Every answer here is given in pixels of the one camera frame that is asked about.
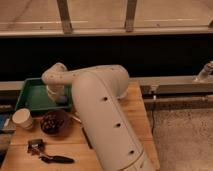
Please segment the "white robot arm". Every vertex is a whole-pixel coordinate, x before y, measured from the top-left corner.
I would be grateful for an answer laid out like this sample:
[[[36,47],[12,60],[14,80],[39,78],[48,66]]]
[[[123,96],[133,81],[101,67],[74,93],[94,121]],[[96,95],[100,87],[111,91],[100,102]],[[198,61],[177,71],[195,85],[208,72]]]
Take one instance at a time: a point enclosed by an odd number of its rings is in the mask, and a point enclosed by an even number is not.
[[[48,96],[57,101],[66,85],[73,105],[104,171],[155,171],[118,100],[129,74],[121,65],[68,70],[56,63],[42,74]]]

